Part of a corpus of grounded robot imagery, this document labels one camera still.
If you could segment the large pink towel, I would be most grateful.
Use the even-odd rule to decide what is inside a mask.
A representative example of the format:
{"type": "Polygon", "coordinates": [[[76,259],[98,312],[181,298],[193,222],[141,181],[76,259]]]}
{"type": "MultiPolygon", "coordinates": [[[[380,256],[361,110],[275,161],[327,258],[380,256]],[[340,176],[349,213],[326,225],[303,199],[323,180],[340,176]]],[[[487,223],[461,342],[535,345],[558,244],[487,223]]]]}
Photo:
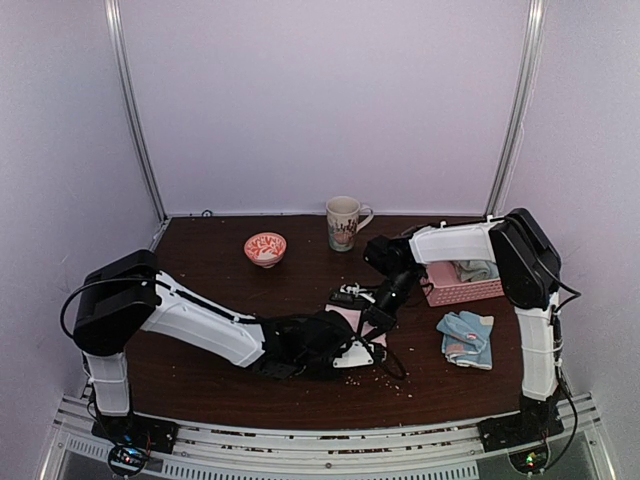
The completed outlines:
{"type": "MultiPolygon", "coordinates": [[[[325,310],[327,312],[329,311],[334,311],[339,313],[340,315],[342,315],[347,322],[350,324],[350,326],[352,327],[354,332],[358,332],[358,328],[360,325],[360,317],[361,317],[361,311],[360,310],[354,310],[354,309],[348,309],[348,308],[343,308],[340,306],[335,306],[335,305],[331,305],[331,304],[326,304],[325,305],[325,310]]],[[[371,326],[368,322],[364,322],[362,324],[362,329],[360,331],[360,335],[361,336],[366,336],[367,334],[369,334],[371,331],[374,330],[374,327],[371,326]]],[[[373,338],[372,341],[374,343],[380,344],[384,347],[387,346],[387,335],[386,334],[381,334],[380,336],[373,338]]]]}

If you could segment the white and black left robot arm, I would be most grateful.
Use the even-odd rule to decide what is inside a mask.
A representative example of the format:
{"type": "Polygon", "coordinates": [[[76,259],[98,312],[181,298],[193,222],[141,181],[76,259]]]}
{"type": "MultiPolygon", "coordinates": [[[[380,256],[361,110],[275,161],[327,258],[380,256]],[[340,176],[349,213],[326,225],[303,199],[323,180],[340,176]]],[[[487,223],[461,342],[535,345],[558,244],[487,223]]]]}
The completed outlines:
{"type": "Polygon", "coordinates": [[[138,250],[92,273],[65,300],[76,303],[64,333],[84,356],[97,416],[123,444],[144,424],[133,414],[125,347],[140,330],[177,339],[259,375],[286,379],[371,366],[376,348],[336,310],[262,318],[231,310],[187,289],[138,250]]]}

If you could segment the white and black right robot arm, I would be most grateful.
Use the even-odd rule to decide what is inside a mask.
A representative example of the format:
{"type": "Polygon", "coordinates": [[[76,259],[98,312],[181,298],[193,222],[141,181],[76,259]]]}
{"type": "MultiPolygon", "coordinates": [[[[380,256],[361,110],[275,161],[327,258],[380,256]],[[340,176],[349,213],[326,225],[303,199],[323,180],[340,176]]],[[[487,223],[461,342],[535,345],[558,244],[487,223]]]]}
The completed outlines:
{"type": "Polygon", "coordinates": [[[361,316],[377,333],[395,325],[397,311],[427,265],[465,260],[494,263],[518,318],[522,342],[522,393],[513,433],[530,442],[550,426],[560,388],[561,260],[527,209],[516,208],[502,218],[480,223],[427,225],[394,238],[378,236],[367,243],[363,258],[385,277],[361,316]]]}

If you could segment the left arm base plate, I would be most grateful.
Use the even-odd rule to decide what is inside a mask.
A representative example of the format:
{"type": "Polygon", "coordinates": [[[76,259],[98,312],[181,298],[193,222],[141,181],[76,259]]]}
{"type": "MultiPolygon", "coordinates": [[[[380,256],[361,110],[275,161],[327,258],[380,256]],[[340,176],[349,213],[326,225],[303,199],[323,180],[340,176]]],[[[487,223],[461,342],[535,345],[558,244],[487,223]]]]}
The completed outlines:
{"type": "Polygon", "coordinates": [[[115,445],[143,451],[171,454],[178,425],[175,422],[130,414],[124,417],[98,416],[91,433],[115,445]]]}

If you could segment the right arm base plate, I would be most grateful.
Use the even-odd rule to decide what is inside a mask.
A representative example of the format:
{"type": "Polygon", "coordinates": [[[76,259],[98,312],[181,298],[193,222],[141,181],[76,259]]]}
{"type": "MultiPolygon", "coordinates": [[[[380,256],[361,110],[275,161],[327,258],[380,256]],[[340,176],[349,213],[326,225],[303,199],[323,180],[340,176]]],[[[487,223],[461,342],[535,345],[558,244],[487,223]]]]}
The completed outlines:
{"type": "Polygon", "coordinates": [[[477,424],[477,429],[484,451],[493,452],[541,443],[563,433],[564,425],[557,417],[540,421],[523,413],[515,413],[482,420],[477,424]]]}

